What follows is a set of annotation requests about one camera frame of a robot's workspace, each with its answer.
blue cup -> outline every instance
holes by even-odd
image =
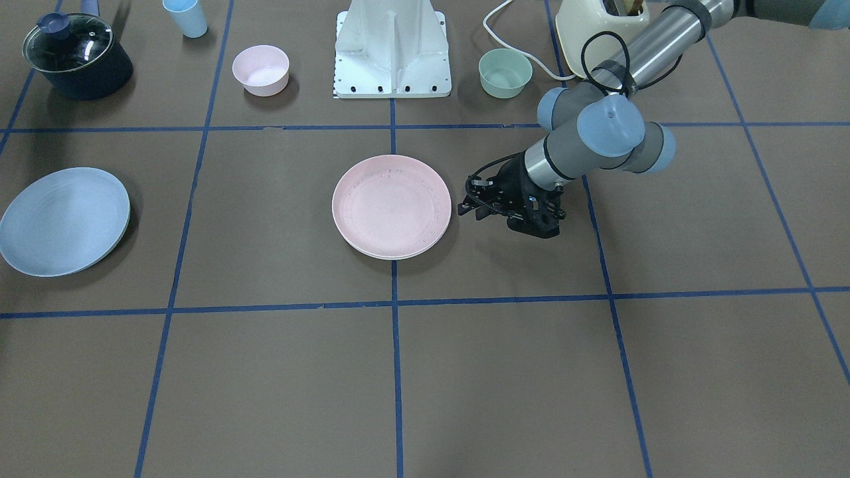
[[[162,7],[185,36],[198,38],[207,33],[207,17],[198,0],[162,0]]]

silver metal tube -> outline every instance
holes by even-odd
[[[652,81],[688,47],[698,42],[701,35],[700,19],[690,10],[675,6],[664,10],[658,20],[628,45],[635,83],[645,85]],[[611,59],[626,64],[626,56],[622,52]],[[608,70],[596,70],[591,75],[607,87],[622,88],[620,80]]]

white mounting base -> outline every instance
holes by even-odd
[[[445,15],[429,0],[353,0],[337,16],[336,98],[451,93]]]

cup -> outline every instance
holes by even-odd
[[[278,94],[289,83],[289,57],[271,45],[247,48],[233,60],[233,76],[250,94]]]
[[[207,33],[207,17],[198,0],[162,0],[174,23],[189,38],[198,38]]]
[[[494,98],[518,95],[531,79],[531,73],[529,59],[509,48],[491,50],[479,61],[481,88]]]

light blue joint cap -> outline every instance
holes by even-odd
[[[850,28],[850,2],[848,0],[826,0],[814,14],[809,28],[840,30]]]
[[[628,154],[643,141],[646,127],[638,107],[621,94],[611,94],[579,113],[579,137],[600,156]]]
[[[663,171],[667,166],[670,166],[670,163],[673,161],[673,157],[676,155],[676,136],[673,136],[673,132],[668,127],[662,125],[658,126],[661,127],[664,144],[661,146],[661,153],[658,155],[658,160],[655,161],[652,168],[647,169],[642,174],[652,174]]]
[[[540,103],[537,104],[537,122],[546,131],[552,131],[554,129],[552,126],[552,116],[555,114],[555,102],[558,101],[558,96],[567,90],[567,88],[560,87],[552,88],[543,95],[543,98],[540,98]]]

